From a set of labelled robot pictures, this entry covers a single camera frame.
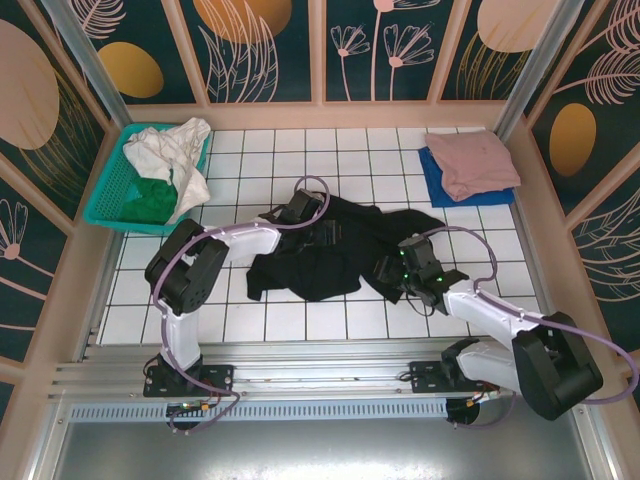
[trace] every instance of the folded pink shirt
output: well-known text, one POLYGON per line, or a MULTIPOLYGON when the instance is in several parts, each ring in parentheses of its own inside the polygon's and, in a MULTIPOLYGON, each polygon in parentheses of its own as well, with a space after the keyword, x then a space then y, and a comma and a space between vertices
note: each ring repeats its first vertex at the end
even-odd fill
POLYGON ((494 133, 427 133, 426 138, 442 170, 442 188, 454 201, 520 185, 511 154, 494 133))

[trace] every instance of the metal pole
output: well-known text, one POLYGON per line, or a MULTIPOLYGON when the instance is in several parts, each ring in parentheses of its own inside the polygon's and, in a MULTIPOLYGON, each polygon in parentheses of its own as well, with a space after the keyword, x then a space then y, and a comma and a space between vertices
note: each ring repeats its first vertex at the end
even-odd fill
POLYGON ((584 0, 563 0, 556 8, 496 122, 494 132, 503 142, 507 141, 520 120, 527 103, 562 46, 565 35, 578 18, 583 3, 584 0))
POLYGON ((102 65, 98 53, 84 34, 69 3, 66 0, 42 0, 42 4, 114 122, 120 128, 133 123, 127 106, 102 65))

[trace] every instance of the black garment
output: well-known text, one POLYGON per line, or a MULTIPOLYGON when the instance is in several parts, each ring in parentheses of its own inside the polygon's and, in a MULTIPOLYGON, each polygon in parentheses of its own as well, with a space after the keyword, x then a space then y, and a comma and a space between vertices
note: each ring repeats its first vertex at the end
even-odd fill
POLYGON ((289 288, 299 297, 320 301, 360 289, 360 276, 387 300, 396 303, 401 292, 373 278, 377 262, 399 257, 398 243, 415 233, 444 224, 416 210, 383 214, 331 196, 324 219, 336 220, 342 238, 329 247, 306 247, 295 255, 257 255, 247 272, 247 296, 260 300, 264 290, 289 288))

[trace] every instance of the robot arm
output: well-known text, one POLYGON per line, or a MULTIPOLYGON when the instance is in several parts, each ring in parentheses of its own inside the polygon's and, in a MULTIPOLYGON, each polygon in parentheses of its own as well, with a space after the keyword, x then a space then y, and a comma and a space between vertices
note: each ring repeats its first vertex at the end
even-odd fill
POLYGON ((378 272, 380 279, 393 279, 395 272, 395 279, 401 279, 399 288, 499 342, 472 339, 448 349, 442 360, 448 363, 445 371, 451 380, 482 380, 513 390, 547 420, 555 420, 602 387, 602 375, 582 337, 524 319, 526 314, 575 326, 568 315, 557 312, 546 317, 486 292, 478 295, 467 275, 442 270, 425 235, 402 242, 400 253, 401 268, 387 261, 378 272))
MULTIPOLYGON (((267 214, 265 221, 213 234, 187 251, 192 263, 177 263, 161 288, 161 301, 168 307, 166 346, 181 369, 197 372, 202 365, 198 309, 210 295, 223 263, 247 255, 295 253, 307 245, 335 243, 339 229, 331 221, 318 221, 292 233, 273 228, 273 223, 295 224, 310 219, 320 205, 314 194, 299 190, 278 217, 267 214)), ((145 271, 152 289, 176 252, 203 231, 192 220, 178 225, 145 271)), ((477 326, 497 341, 465 339, 443 352, 443 370, 451 383, 456 379, 482 380, 508 388, 521 393, 534 411, 549 420, 601 388, 602 376, 581 337, 524 320, 524 311, 500 298, 486 293, 483 295, 491 302, 481 298, 467 275, 457 270, 443 271, 426 235, 405 240, 399 252, 400 258, 388 257, 378 265, 380 281, 418 296, 425 305, 445 315, 477 326)), ((551 317, 526 313, 532 318, 574 325, 562 313, 551 317)), ((161 355, 163 368, 171 372, 173 365, 164 349, 161 355)))
MULTIPOLYGON (((324 197, 299 189, 286 206, 261 215, 246 226, 224 228, 187 250, 191 260, 181 259, 162 284, 160 301, 167 307, 167 347, 182 370, 196 368, 202 363, 198 345, 199 308, 211 294, 225 261, 250 255, 278 253, 295 254, 308 245, 334 244, 340 229, 332 220, 320 220, 313 225, 282 233, 274 224, 293 225, 310 220, 322 206, 324 197)), ((187 219, 172 232, 145 270, 145 279, 156 287, 160 275, 170 260, 204 228, 187 219)), ((161 351, 166 370, 173 366, 166 349, 161 351)))

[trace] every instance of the clothing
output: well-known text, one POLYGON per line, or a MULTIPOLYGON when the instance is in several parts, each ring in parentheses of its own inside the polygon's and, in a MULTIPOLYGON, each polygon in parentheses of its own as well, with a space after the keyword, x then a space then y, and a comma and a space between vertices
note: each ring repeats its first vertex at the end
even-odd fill
POLYGON ((178 192, 164 180, 138 177, 134 180, 141 197, 122 206, 119 220, 127 223, 164 225, 178 201, 178 192))
POLYGON ((164 180, 176 188, 178 201, 167 222, 169 225, 192 207, 211 198, 207 180, 196 168, 210 132, 207 122, 192 118, 184 125, 167 130, 145 128, 131 135, 123 146, 127 160, 138 175, 164 180))
POLYGON ((360 289, 360 276, 387 300, 396 303, 401 292, 376 281, 373 271, 386 256, 399 258, 398 244, 413 234, 444 224, 416 210, 383 214, 331 196, 322 217, 336 220, 341 239, 327 247, 306 247, 295 255, 257 255, 247 272, 247 296, 260 300, 264 290, 289 288, 299 297, 320 301, 360 289))
POLYGON ((427 133, 426 140, 442 170, 442 188, 456 202, 520 185, 509 150, 492 132, 427 133))
POLYGON ((476 193, 460 202, 453 199, 442 188, 442 170, 433 159, 427 147, 418 151, 424 176, 427 179, 427 189, 431 205, 434 207, 473 207, 477 205, 504 205, 513 203, 515 197, 513 188, 507 188, 498 192, 476 193))

